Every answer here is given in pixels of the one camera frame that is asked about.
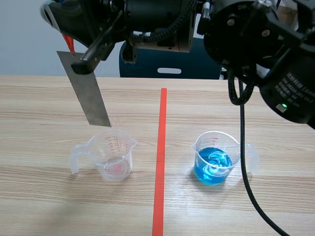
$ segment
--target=measuring cup with blue liquid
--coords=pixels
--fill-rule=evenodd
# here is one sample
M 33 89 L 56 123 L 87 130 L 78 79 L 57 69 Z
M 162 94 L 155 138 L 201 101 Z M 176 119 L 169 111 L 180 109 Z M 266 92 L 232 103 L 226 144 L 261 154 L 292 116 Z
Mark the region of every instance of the measuring cup with blue liquid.
M 203 133 L 191 148 L 195 152 L 195 174 L 200 181 L 209 185 L 223 182 L 240 162 L 240 143 L 223 132 Z M 255 146 L 246 144 L 245 149 L 248 169 L 252 172 L 257 168 L 259 156 Z

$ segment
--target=table surface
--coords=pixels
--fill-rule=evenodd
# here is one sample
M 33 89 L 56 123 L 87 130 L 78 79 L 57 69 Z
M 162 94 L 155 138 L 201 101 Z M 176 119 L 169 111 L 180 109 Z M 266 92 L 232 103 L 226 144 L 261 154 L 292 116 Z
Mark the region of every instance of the table surface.
M 190 145 L 219 130 L 239 140 L 239 107 L 226 81 L 98 78 L 114 128 L 138 141 L 133 170 L 103 180 L 87 158 L 70 173 L 70 149 L 102 129 L 89 126 L 67 77 L 0 76 L 0 235 L 149 236 L 160 89 L 168 89 L 164 235 L 277 235 L 254 210 L 239 166 L 209 187 L 192 173 Z M 315 132 L 268 108 L 246 105 L 246 142 L 260 165 L 251 185 L 261 207 L 290 235 L 315 231 Z

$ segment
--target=chair backrest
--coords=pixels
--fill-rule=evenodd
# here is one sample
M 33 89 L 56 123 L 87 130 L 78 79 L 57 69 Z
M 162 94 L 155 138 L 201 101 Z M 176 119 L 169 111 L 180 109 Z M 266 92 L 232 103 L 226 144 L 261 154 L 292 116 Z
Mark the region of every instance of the chair backrest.
M 120 77 L 175 78 L 175 79 L 219 79 L 221 66 L 206 52 L 203 39 L 194 38 L 189 53 L 137 49 L 136 64 L 125 63 L 122 52 L 119 54 Z M 159 68 L 174 68 L 180 74 L 159 73 Z

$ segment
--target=red tape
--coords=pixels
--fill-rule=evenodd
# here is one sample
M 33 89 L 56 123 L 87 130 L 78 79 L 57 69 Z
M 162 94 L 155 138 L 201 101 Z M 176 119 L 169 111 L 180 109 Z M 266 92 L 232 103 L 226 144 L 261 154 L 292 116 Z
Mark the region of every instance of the red tape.
M 164 178 L 165 178 L 165 136 L 166 136 L 167 89 L 161 89 L 157 137 L 157 168 L 154 192 L 152 236 L 163 236 L 164 225 Z

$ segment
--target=plastic measuring cup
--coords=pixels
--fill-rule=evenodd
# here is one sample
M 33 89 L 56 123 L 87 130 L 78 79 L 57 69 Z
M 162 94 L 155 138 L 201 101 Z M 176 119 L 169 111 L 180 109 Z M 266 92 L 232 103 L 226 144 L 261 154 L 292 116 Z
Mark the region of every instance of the plastic measuring cup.
M 223 132 L 203 133 L 191 148 L 195 152 L 195 174 L 206 184 L 215 185 L 223 182 L 240 162 L 240 143 Z M 252 172 L 257 168 L 259 156 L 255 146 L 246 144 L 245 149 L 249 171 Z
M 137 141 L 118 129 L 103 131 L 93 136 L 87 143 L 71 149 L 71 172 L 78 173 L 78 157 L 87 156 L 106 180 L 119 181 L 132 170 L 132 149 Z

